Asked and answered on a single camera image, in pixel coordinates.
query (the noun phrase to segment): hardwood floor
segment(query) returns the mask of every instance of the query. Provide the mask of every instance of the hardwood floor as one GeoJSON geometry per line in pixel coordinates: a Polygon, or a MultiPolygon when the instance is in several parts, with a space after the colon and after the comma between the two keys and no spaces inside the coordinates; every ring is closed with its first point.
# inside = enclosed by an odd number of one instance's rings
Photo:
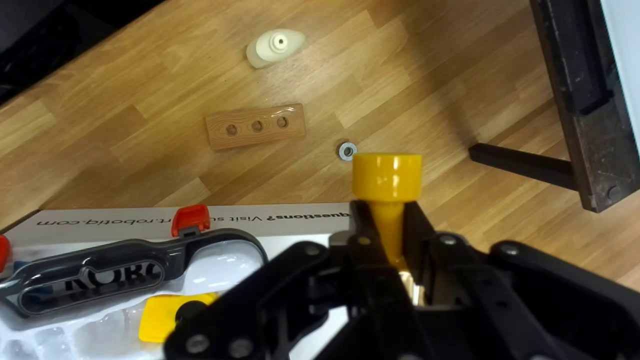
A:
{"type": "Polygon", "coordinates": [[[527,0],[168,0],[0,110],[0,225],[39,207],[351,199],[343,138],[425,153],[423,207],[479,248],[519,237],[640,289],[640,196],[579,193],[475,164],[477,139],[566,155],[527,0]],[[252,69],[244,45],[306,47],[252,69]],[[302,139],[213,151],[213,112],[301,102],[302,139]]]}

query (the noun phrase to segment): screw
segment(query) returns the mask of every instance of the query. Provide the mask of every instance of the screw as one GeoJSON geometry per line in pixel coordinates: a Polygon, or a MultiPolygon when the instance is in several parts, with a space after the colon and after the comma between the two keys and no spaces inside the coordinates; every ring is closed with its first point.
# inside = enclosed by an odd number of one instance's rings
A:
{"type": "Polygon", "coordinates": [[[210,345],[208,337],[205,333],[194,333],[187,340],[187,352],[189,354],[203,354],[210,345]]]}
{"type": "Polygon", "coordinates": [[[528,360],[555,360],[555,357],[551,357],[551,355],[546,355],[546,354],[535,354],[535,355],[531,355],[528,360]]]}
{"type": "Polygon", "coordinates": [[[316,246],[316,244],[309,244],[309,246],[305,248],[305,254],[309,254],[309,256],[316,256],[316,254],[320,254],[320,246],[316,246]]]}
{"type": "Polygon", "coordinates": [[[502,250],[504,254],[510,254],[510,256],[521,254],[521,248],[515,246],[515,244],[504,244],[504,246],[500,246],[500,250],[502,250]]]}
{"type": "Polygon", "coordinates": [[[423,360],[423,357],[417,354],[401,354],[398,360],[423,360]]]}
{"type": "Polygon", "coordinates": [[[459,237],[442,236],[441,241],[447,244],[447,246],[454,246],[454,244],[459,244],[459,237]]]}
{"type": "Polygon", "coordinates": [[[249,357],[254,352],[254,343],[249,337],[236,337],[228,345],[232,357],[249,357]]]}
{"type": "Polygon", "coordinates": [[[358,236],[357,241],[363,244],[363,246],[370,246],[372,244],[372,240],[366,237],[366,236],[358,236]]]}
{"type": "Polygon", "coordinates": [[[623,197],[623,187],[621,186],[610,186],[607,189],[607,197],[610,197],[610,199],[623,197]]]}
{"type": "Polygon", "coordinates": [[[335,231],[332,236],[328,236],[328,244],[331,246],[347,246],[351,237],[352,237],[352,231],[349,231],[349,230],[335,231]]]}

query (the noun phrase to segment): yellow cap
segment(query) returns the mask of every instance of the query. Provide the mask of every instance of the yellow cap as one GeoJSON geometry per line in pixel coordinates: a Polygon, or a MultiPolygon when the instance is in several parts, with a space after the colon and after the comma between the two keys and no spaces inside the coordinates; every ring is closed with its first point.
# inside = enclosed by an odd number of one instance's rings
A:
{"type": "Polygon", "coordinates": [[[423,187],[421,153],[357,153],[355,193],[369,202],[412,202],[423,187]]]}
{"type": "Polygon", "coordinates": [[[355,193],[366,199],[387,258],[397,267],[407,267],[403,256],[404,202],[418,199],[423,189],[421,153],[357,153],[355,193]]]}
{"type": "Polygon", "coordinates": [[[210,306],[219,294],[176,296],[160,294],[144,302],[139,340],[146,343],[163,343],[176,327],[179,310],[189,302],[201,302],[210,306]]]}

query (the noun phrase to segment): small white object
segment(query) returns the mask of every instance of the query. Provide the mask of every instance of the small white object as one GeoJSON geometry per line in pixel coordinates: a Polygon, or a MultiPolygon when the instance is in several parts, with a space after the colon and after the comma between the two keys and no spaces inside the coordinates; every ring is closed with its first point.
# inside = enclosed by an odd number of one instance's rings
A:
{"type": "Polygon", "coordinates": [[[355,159],[357,153],[358,153],[358,145],[357,145],[355,141],[343,141],[343,143],[338,145],[338,157],[341,157],[343,161],[355,159]]]}
{"type": "Polygon", "coordinates": [[[265,67],[291,57],[305,45],[305,42],[306,36],[302,31],[295,31],[289,27],[270,30],[247,45],[247,60],[254,67],[265,67]]]}

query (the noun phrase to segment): black frame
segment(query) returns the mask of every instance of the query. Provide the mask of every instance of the black frame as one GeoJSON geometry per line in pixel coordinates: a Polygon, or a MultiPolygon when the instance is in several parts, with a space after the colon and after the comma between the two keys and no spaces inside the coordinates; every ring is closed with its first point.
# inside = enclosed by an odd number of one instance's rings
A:
{"type": "Polygon", "coordinates": [[[599,0],[532,0],[571,159],[477,143],[481,164],[579,189],[602,211],[640,187],[640,157],[599,0]]]}
{"type": "Polygon", "coordinates": [[[352,236],[331,248],[299,241],[183,317],[168,360],[286,360],[328,310],[349,324],[320,360],[617,360],[640,357],[640,294],[527,244],[488,254],[437,231],[404,206],[403,254],[426,308],[417,308],[385,256],[366,202],[352,202],[352,236]]]}

